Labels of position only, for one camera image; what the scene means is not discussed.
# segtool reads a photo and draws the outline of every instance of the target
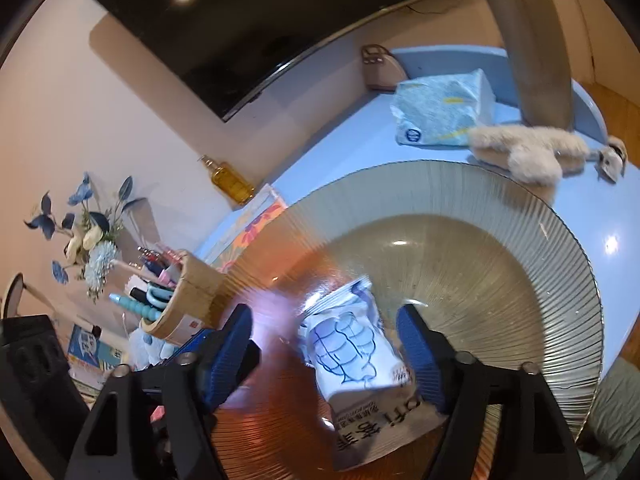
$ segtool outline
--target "television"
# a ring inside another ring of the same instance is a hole
[[[223,121],[312,52],[415,0],[97,0]]]

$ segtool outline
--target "screw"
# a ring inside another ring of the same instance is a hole
[[[463,365],[472,365],[476,362],[476,358],[471,352],[456,352],[456,361]]]
[[[195,352],[185,352],[184,354],[178,355],[178,357],[175,359],[175,362],[177,362],[180,366],[190,365],[196,362],[197,358],[198,356]]]
[[[531,361],[522,363],[520,365],[520,369],[524,370],[529,375],[538,375],[540,373],[540,367]]]
[[[129,368],[129,365],[118,365],[113,369],[111,375],[113,375],[114,377],[124,377],[130,371],[131,368]]]

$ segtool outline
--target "white tabletop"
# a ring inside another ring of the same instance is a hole
[[[469,162],[470,152],[422,150],[396,143],[389,109],[382,94],[330,131],[274,182],[291,205],[313,190],[346,174],[386,162],[450,160]],[[496,122],[519,118],[516,108],[497,104]],[[592,147],[593,139],[584,137]],[[640,310],[640,171],[633,165],[613,185],[598,179],[593,164],[558,185],[553,209],[586,252],[598,283],[604,310],[603,374],[617,357]]]

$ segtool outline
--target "white plastic package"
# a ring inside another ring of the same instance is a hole
[[[402,81],[391,113],[396,141],[411,146],[468,146],[466,132],[490,126],[495,95],[481,69]]]
[[[298,335],[305,362],[332,409],[334,469],[385,456],[446,417],[420,398],[411,374],[385,338],[368,276],[347,283],[306,312]]]

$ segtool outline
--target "beige fluffy toy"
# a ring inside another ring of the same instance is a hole
[[[624,174],[626,156],[616,171],[607,163],[612,145],[621,142],[615,137],[609,137],[609,146],[596,152],[575,134],[540,126],[480,126],[469,130],[468,138],[476,159],[511,171],[524,184],[553,186],[564,174],[582,171],[587,160],[599,161],[601,172],[614,182]]]

